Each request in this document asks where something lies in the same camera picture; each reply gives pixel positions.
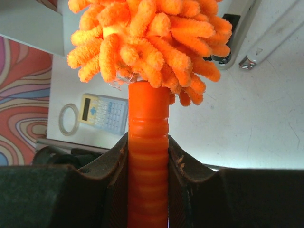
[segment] orange handle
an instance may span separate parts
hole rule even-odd
[[[128,228],[168,227],[169,90],[129,85]]]

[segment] calculator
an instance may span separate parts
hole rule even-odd
[[[126,99],[83,94],[78,120],[100,130],[123,135],[127,122],[128,106]]]

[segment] table surface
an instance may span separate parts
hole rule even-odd
[[[170,135],[202,163],[235,168],[304,169],[304,27],[250,72],[238,68],[254,42],[295,0],[262,1],[232,68],[218,83],[208,82],[200,106],[170,107]],[[79,15],[64,7],[65,33],[77,30]],[[66,46],[67,51],[73,47]],[[111,148],[120,136],[80,124],[73,136],[59,131],[58,117],[68,103],[80,107],[84,93],[127,98],[100,75],[81,83],[65,58],[54,56],[47,136],[49,139]],[[73,117],[65,117],[72,126]]]

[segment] clear tape roll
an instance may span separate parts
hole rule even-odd
[[[63,126],[63,116],[68,108],[71,108],[75,114],[75,123],[70,132],[68,132],[65,129],[65,127]],[[63,106],[63,108],[60,111],[60,115],[59,115],[59,129],[63,135],[71,136],[76,133],[76,131],[78,130],[78,127],[79,127],[78,115],[79,115],[79,111],[78,111],[78,108],[76,107],[76,105],[67,104],[67,105]]]

